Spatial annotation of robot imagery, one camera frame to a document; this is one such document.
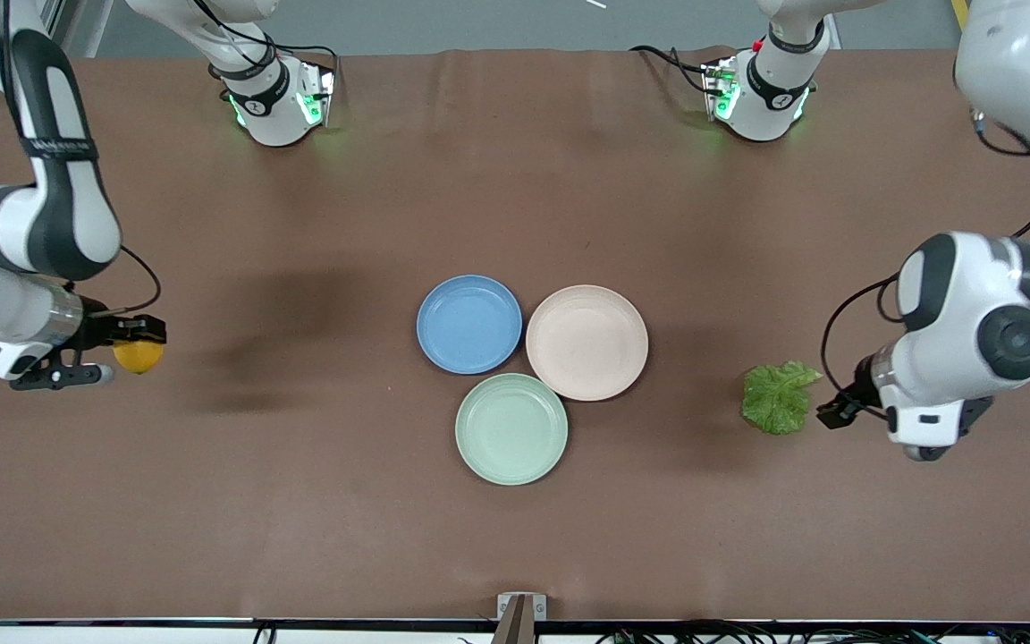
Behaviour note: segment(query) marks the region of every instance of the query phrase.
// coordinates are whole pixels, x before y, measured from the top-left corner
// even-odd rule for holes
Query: yellow lemon
[[[165,350],[164,343],[136,341],[136,342],[114,342],[113,355],[118,359],[118,364],[126,367],[127,371],[133,374],[144,374],[151,370],[161,360],[161,353]]]

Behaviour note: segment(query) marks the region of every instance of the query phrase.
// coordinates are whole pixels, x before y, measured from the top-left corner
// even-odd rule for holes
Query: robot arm
[[[1030,0],[973,1],[956,80],[1030,147]],[[900,269],[898,306],[903,337],[863,360],[818,416],[838,428],[862,406],[882,408],[891,440],[933,461],[994,395],[1030,383],[1030,241],[931,237]]]
[[[829,49],[825,16],[884,0],[757,0],[769,32],[754,49],[720,61],[708,73],[713,118],[752,141],[780,138],[801,117],[817,66]]]
[[[263,145],[299,141],[328,117],[333,70],[277,52],[253,23],[278,0],[126,0],[208,58],[229,90],[237,121]]]
[[[78,87],[33,3],[3,3],[18,134],[33,187],[0,187],[0,268],[85,280],[118,253],[122,233],[98,172]],[[4,88],[0,77],[0,90]]]
[[[122,234],[73,69],[28,1],[0,0],[0,89],[34,172],[31,187],[0,187],[0,378],[16,388],[101,382],[105,370],[82,366],[81,350],[164,342],[164,323],[98,316],[106,306],[32,276],[93,277],[117,256]],[[55,358],[68,347],[74,364],[61,370]]]

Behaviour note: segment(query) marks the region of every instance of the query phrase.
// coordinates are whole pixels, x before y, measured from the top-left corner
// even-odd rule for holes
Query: brown table
[[[935,465],[874,420],[739,415],[745,370],[817,363],[830,310],[925,238],[1030,216],[1030,162],[982,149],[950,65],[832,53],[804,120],[751,144],[637,54],[352,58],[335,130],[266,149],[204,62],[81,61],[169,345],[107,387],[0,383],[0,618],[472,616],[533,589],[561,619],[1030,620],[1030,386]],[[0,109],[0,180],[27,179]],[[462,464],[482,377],[414,339],[469,272],[527,314],[616,289],[650,330],[642,379],[569,403],[563,460],[522,488]],[[148,284],[123,260],[79,290]],[[897,333],[863,302],[830,359],[847,378]]]

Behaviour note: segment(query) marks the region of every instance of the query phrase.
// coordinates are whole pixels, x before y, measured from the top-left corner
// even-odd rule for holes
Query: lettuce leaf
[[[781,367],[755,367],[745,375],[742,416],[769,435],[800,432],[812,406],[805,387],[818,378],[821,374],[796,360]]]

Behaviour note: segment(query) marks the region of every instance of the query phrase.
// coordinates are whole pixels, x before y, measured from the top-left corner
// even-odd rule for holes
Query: floor
[[[197,55],[123,0],[83,4],[91,15],[68,37],[71,57]],[[949,0],[892,1],[837,13],[835,25],[846,49],[952,48],[960,38]],[[285,0],[265,29],[283,44],[328,44],[342,55],[636,44],[695,49],[752,42],[764,33],[765,20],[752,0]]]

